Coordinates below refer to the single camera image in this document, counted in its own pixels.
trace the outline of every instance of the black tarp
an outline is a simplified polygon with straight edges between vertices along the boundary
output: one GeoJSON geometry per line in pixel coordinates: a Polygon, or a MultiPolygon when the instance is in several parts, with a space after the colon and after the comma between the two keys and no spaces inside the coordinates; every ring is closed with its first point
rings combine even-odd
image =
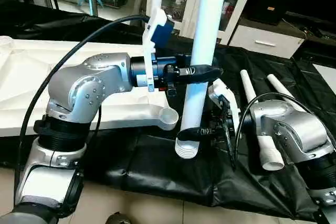
{"type": "MultiPolygon", "coordinates": [[[[81,40],[106,24],[100,18],[66,13],[19,3],[0,6],[0,35],[17,39],[81,40]]],[[[141,30],[120,25],[96,39],[97,42],[140,44],[141,30]]],[[[169,49],[190,52],[192,42],[172,37],[169,49]]],[[[159,50],[158,54],[170,54],[159,50]]],[[[257,94],[274,91],[267,82],[275,74],[290,92],[311,108],[336,135],[336,96],[312,64],[249,52],[241,48],[218,47],[215,57],[224,69],[221,79],[232,89],[240,108],[246,105],[239,71],[247,69],[257,94]]],[[[182,115],[185,87],[169,98],[182,115]]],[[[165,132],[156,127],[100,131],[85,160],[87,179],[114,188],[160,195],[267,215],[312,220],[317,207],[293,163],[277,172],[261,169],[258,144],[253,133],[244,135],[239,148],[237,170],[232,171],[221,143],[203,144],[192,160],[180,159],[174,151],[179,124],[165,132]]],[[[31,143],[33,137],[27,137],[31,143]]],[[[12,166],[17,137],[0,139],[0,162],[12,166]]],[[[25,157],[29,151],[26,144],[25,157]]]]}

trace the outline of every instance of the white platform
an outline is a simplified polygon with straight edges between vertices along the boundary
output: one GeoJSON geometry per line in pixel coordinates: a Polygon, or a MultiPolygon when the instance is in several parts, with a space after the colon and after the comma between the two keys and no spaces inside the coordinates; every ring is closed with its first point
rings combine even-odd
{"type": "MultiPolygon", "coordinates": [[[[36,90],[60,58],[77,44],[69,41],[12,40],[11,48],[6,50],[5,38],[0,36],[0,137],[19,134],[36,90]]],[[[77,65],[90,56],[108,52],[127,52],[130,57],[143,54],[142,46],[138,45],[87,43],[65,66],[77,65]]],[[[45,114],[48,100],[45,90],[30,117],[28,135],[35,134],[34,122],[45,114]]],[[[164,92],[156,89],[149,93],[147,87],[133,88],[131,92],[113,94],[104,100],[100,129],[157,125],[171,130],[178,118],[177,112],[169,107],[164,92]]],[[[91,129],[95,128],[96,121],[97,117],[91,129]]]]}

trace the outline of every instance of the wire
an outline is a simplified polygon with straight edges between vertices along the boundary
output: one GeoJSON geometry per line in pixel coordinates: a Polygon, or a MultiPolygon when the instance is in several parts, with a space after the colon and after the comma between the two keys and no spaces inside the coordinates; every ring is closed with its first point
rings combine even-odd
{"type": "Polygon", "coordinates": [[[304,39],[307,40],[307,33],[305,31],[300,30],[300,28],[296,27],[295,25],[289,23],[288,21],[286,21],[284,18],[282,19],[283,22],[287,23],[288,25],[290,25],[291,27],[293,27],[294,29],[299,30],[300,32],[302,32],[304,34],[304,39]]]}
{"type": "MultiPolygon", "coordinates": [[[[235,146],[235,163],[237,164],[237,161],[238,161],[238,147],[239,147],[239,137],[240,137],[240,134],[241,134],[241,131],[242,131],[242,126],[243,126],[243,122],[245,120],[245,117],[246,115],[248,114],[251,106],[257,101],[259,100],[260,98],[263,98],[263,97],[266,97],[268,95],[276,95],[276,96],[279,96],[279,97],[282,97],[282,98],[286,98],[294,103],[296,103],[297,105],[301,106],[305,111],[307,111],[308,113],[314,115],[314,113],[309,109],[307,108],[305,105],[303,105],[301,102],[299,102],[298,100],[296,100],[295,98],[289,96],[289,95],[286,95],[286,94],[283,94],[283,93],[278,93],[278,92],[267,92],[267,93],[264,93],[264,94],[260,94],[256,97],[254,97],[246,106],[246,109],[244,110],[243,112],[243,116],[241,117],[241,121],[239,122],[239,125],[238,125],[238,129],[237,129],[237,134],[236,134],[236,139],[235,139],[235,143],[236,143],[236,146],[235,146]]],[[[335,139],[334,137],[332,136],[331,132],[329,131],[329,129],[325,126],[325,124],[323,122],[321,122],[327,132],[327,135],[328,137],[330,138],[330,141],[332,142],[332,144],[335,146],[335,139]]]]}
{"type": "Polygon", "coordinates": [[[21,126],[21,131],[20,131],[20,136],[19,136],[19,146],[18,146],[18,153],[17,153],[17,161],[16,161],[16,167],[15,167],[15,172],[14,172],[14,206],[15,206],[15,195],[16,195],[16,190],[17,187],[19,185],[20,182],[20,162],[21,162],[21,149],[22,149],[22,145],[24,142],[24,137],[26,135],[26,130],[27,130],[27,126],[28,126],[28,121],[29,118],[31,116],[31,113],[33,112],[34,106],[37,102],[37,100],[39,99],[39,97],[41,96],[42,92],[44,91],[44,89],[46,88],[46,86],[48,85],[49,81],[51,80],[52,76],[63,66],[63,64],[75,53],[77,52],[82,46],[84,46],[87,42],[89,42],[90,40],[96,38],[97,36],[99,36],[102,32],[104,32],[105,30],[110,29],[111,27],[120,24],[122,22],[126,22],[126,21],[131,21],[131,20],[143,20],[144,22],[148,22],[149,21],[149,17],[148,16],[143,16],[143,15],[133,15],[133,16],[128,16],[128,17],[124,17],[124,18],[119,18],[116,19],[106,25],[104,25],[103,27],[99,28],[98,30],[94,31],[92,34],[90,34],[88,37],[86,37],[84,40],[82,40],[80,43],[78,43],[77,45],[75,45],[75,47],[73,47],[55,66],[54,68],[51,70],[51,72],[48,74],[48,76],[46,77],[46,79],[42,82],[41,86],[38,88],[38,90],[36,91],[33,99],[31,100],[28,109],[26,111],[25,117],[23,119],[22,122],[22,126],[21,126]]]}

